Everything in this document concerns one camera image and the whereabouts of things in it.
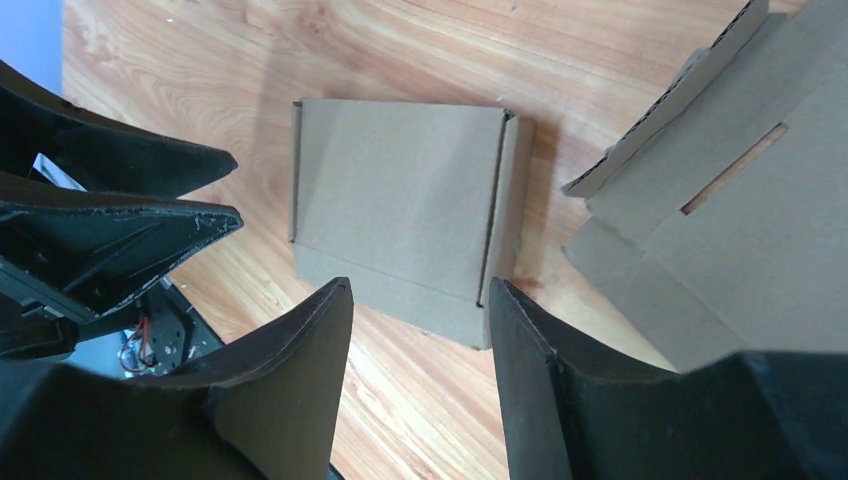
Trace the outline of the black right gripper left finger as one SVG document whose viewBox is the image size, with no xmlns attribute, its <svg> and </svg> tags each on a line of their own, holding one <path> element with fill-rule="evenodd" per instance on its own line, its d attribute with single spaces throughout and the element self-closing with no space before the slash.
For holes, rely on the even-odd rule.
<svg viewBox="0 0 848 480">
<path fill-rule="evenodd" d="M 323 479 L 351 340 L 350 281 L 161 376 L 1 365 L 5 479 Z"/>
</svg>

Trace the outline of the brown cardboard box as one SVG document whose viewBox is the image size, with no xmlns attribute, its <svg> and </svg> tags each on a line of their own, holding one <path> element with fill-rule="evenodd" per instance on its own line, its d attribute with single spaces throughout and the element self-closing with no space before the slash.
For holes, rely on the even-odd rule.
<svg viewBox="0 0 848 480">
<path fill-rule="evenodd" d="M 304 98 L 292 110 L 298 279 L 457 343 L 492 344 L 489 283 L 519 250 L 535 124 L 504 108 Z"/>
</svg>

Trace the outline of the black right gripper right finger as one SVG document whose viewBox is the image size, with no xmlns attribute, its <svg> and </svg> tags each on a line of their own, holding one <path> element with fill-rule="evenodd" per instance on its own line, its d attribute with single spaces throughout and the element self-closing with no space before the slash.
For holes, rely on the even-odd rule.
<svg viewBox="0 0 848 480">
<path fill-rule="evenodd" d="M 495 278 L 488 314 L 514 479 L 843 479 L 847 359 L 742 351 L 678 374 Z"/>
</svg>

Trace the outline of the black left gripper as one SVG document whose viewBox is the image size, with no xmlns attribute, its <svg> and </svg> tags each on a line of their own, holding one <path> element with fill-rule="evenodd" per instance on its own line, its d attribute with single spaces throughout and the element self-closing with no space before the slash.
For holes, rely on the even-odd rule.
<svg viewBox="0 0 848 480">
<path fill-rule="evenodd" d="M 21 178 L 38 154 L 88 191 L 129 194 Z M 82 323 L 133 303 L 240 229 L 231 206 L 164 199 L 237 166 L 226 150 L 96 114 L 2 64 L 1 358 L 69 355 Z"/>
</svg>

